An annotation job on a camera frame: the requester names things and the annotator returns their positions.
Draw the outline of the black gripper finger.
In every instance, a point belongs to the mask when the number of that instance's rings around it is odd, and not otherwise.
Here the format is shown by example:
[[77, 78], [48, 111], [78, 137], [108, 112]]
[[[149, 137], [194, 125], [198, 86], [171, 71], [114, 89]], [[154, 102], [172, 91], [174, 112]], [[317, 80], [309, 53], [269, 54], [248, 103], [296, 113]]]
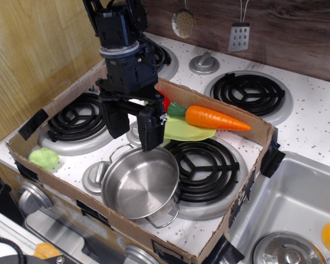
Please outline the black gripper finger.
[[164, 139], [165, 111], [163, 104], [147, 104], [137, 115], [139, 138], [143, 151], [151, 151]]
[[118, 102], [101, 102], [101, 111], [112, 138], [116, 139], [129, 131], [128, 114], [121, 108]]

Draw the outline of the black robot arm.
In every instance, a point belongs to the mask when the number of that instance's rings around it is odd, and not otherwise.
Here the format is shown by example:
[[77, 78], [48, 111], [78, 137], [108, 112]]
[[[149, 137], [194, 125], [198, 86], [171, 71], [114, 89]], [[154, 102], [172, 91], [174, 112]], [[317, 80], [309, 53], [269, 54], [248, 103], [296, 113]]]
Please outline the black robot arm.
[[145, 35], [147, 12], [140, 1], [84, 1], [100, 55], [105, 59], [107, 78], [98, 79], [101, 111], [110, 135], [118, 138], [130, 129], [129, 115], [137, 118], [143, 151], [163, 142], [166, 112], [158, 83], [158, 46]]

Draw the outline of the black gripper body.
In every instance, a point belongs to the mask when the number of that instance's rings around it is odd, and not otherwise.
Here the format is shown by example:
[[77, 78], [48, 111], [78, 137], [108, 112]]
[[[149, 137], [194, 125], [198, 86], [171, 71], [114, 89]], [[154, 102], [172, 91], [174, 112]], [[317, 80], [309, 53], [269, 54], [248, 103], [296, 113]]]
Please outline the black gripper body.
[[99, 80], [99, 101], [104, 110], [120, 109], [121, 105], [133, 108], [130, 100], [147, 102], [150, 107], [162, 107], [163, 96], [158, 83], [157, 46], [147, 41], [135, 41], [129, 46], [100, 47], [105, 59], [107, 79]]

